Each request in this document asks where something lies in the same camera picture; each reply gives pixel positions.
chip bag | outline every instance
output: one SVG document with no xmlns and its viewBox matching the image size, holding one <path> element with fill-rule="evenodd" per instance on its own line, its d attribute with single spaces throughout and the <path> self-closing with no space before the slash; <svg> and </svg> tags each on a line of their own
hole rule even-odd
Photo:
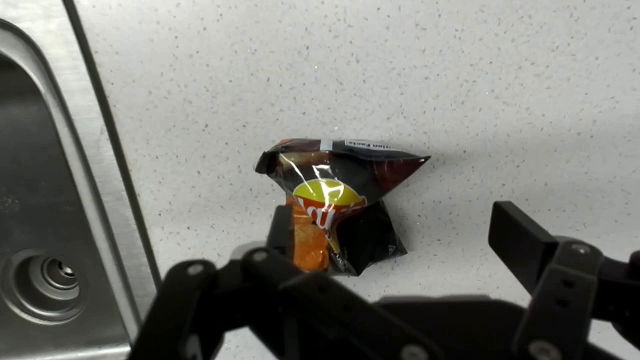
<svg viewBox="0 0 640 360">
<path fill-rule="evenodd" d="M 359 273 L 370 261 L 404 253 L 379 200 L 425 160 L 365 141 L 292 138 L 263 151 L 256 171 L 285 192 L 298 267 Z"/>
</svg>

stainless steel sink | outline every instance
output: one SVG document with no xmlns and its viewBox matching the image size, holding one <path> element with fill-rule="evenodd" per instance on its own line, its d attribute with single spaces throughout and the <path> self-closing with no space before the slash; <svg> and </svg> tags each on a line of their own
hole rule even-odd
<svg viewBox="0 0 640 360">
<path fill-rule="evenodd" d="M 0 0 L 0 358 L 124 358 L 158 284 L 71 2 Z"/>
</svg>

sink drain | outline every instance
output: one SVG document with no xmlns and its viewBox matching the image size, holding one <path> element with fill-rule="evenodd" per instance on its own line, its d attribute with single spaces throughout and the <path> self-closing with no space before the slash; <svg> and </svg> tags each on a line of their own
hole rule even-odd
<svg viewBox="0 0 640 360">
<path fill-rule="evenodd" d="M 49 255 L 18 253 L 1 265 L 4 299 L 31 319 L 63 324 L 80 314 L 76 269 Z"/>
</svg>

white countertop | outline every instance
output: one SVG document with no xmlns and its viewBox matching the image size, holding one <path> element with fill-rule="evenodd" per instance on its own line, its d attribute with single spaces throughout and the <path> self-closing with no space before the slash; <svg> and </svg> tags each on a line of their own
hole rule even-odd
<svg viewBox="0 0 640 360">
<path fill-rule="evenodd" d="M 640 247 L 640 4 L 77 0 L 162 272 L 265 235 L 279 138 L 432 153 L 387 195 L 410 253 L 343 278 L 382 294 L 526 292 L 485 245 L 513 200 L 554 233 Z M 608 326 L 596 342 L 637 355 Z M 261 358 L 248 334 L 220 358 Z"/>
</svg>

metal sink basin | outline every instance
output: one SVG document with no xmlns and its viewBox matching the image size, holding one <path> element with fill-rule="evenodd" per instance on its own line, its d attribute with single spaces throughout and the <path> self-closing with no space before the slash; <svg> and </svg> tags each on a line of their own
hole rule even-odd
<svg viewBox="0 0 640 360">
<path fill-rule="evenodd" d="M 71 2 L 0 0 L 0 358 L 124 358 L 158 269 Z"/>
</svg>

